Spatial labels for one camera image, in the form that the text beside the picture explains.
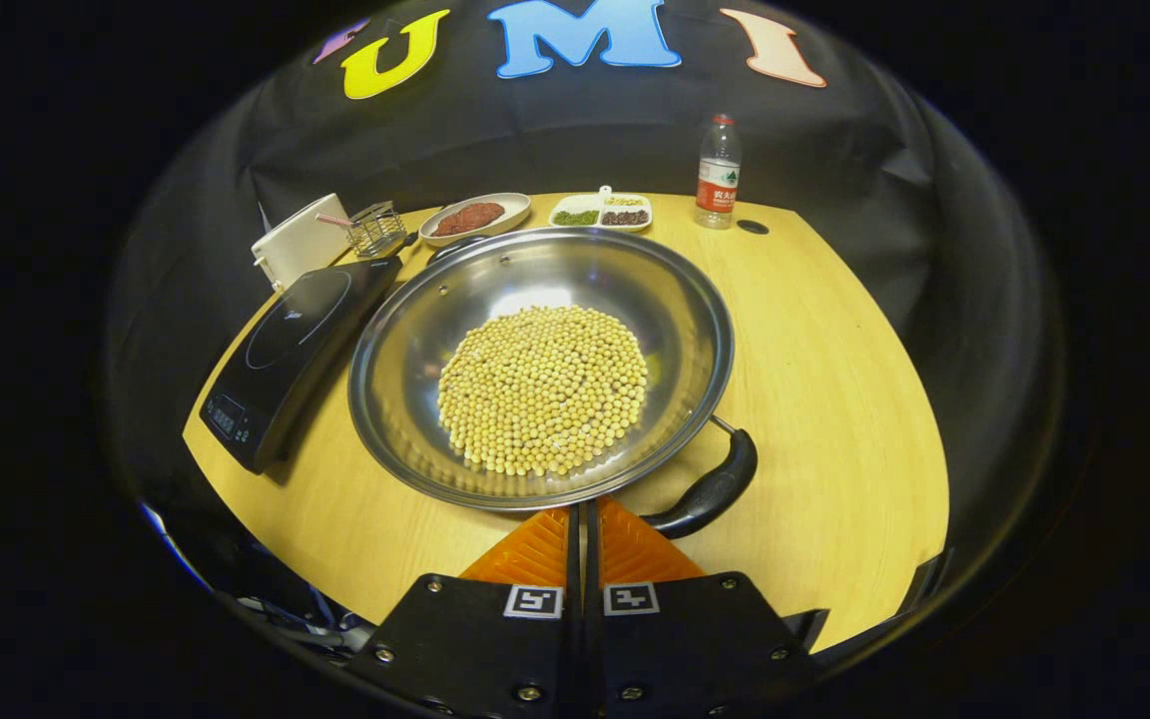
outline induction cooktop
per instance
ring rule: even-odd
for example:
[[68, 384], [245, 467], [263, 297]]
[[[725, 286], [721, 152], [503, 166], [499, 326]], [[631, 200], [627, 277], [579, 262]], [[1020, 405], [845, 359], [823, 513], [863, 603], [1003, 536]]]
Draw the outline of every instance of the induction cooktop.
[[286, 458], [289, 429], [307, 397], [399, 269], [398, 258], [386, 258], [300, 275], [229, 357], [200, 416], [250, 473]]

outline black wok handle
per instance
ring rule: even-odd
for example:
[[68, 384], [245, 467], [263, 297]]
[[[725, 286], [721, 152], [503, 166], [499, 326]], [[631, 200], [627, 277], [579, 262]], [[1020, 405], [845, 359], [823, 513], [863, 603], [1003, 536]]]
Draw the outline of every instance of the black wok handle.
[[446, 245], [442, 250], [438, 250], [434, 254], [430, 254], [428, 262], [424, 262], [424, 266], [427, 268], [429, 265], [432, 265], [434, 262], [437, 262], [438, 260], [446, 258], [447, 254], [455, 254], [461, 250], [466, 250], [468, 246], [476, 245], [476, 243], [480, 243], [483, 239], [491, 239], [491, 237], [484, 236], [484, 234], [474, 234], [474, 236], [457, 239], [455, 242], [452, 242], [451, 245]]
[[730, 434], [730, 451], [715, 469], [699, 477], [676, 504], [643, 519], [668, 538], [684, 537], [721, 517], [722, 511], [744, 494], [757, 473], [757, 445], [744, 429], [735, 429], [716, 418], [710, 418]]

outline letter m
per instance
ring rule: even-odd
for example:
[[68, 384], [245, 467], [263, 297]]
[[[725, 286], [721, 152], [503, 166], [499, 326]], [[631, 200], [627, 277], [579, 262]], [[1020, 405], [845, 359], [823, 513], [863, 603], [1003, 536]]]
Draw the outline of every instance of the letter m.
[[662, 0], [597, 0], [577, 18], [544, 0], [505, 5], [488, 15], [503, 24], [505, 40], [507, 59], [496, 74], [507, 79], [552, 68], [553, 60], [539, 54], [539, 40], [578, 67], [593, 54], [603, 32], [610, 37], [610, 46], [599, 55], [606, 64], [676, 67], [681, 55], [662, 40], [656, 17], [659, 5]]

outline yellow letter u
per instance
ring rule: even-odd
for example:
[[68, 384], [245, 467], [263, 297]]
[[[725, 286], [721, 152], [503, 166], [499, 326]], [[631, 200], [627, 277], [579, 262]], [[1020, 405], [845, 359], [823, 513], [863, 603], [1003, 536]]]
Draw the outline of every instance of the yellow letter u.
[[388, 37], [381, 37], [363, 49], [348, 55], [343, 63], [339, 63], [339, 67], [344, 68], [344, 94], [353, 100], [365, 100], [419, 72], [420, 68], [432, 58], [437, 47], [437, 20], [448, 14], [450, 10], [438, 10], [402, 28], [402, 33], [411, 38], [411, 48], [406, 51], [406, 60], [398, 63], [397, 68], [384, 72], [375, 71], [375, 60], [379, 58], [379, 48], [389, 41]]

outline wire basket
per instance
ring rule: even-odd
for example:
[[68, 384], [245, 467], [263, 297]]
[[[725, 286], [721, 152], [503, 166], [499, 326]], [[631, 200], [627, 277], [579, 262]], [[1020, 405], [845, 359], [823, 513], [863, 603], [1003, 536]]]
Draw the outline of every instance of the wire basket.
[[348, 228], [348, 246], [363, 260], [383, 258], [406, 237], [406, 227], [393, 211], [392, 200], [377, 201], [348, 219], [354, 223]]

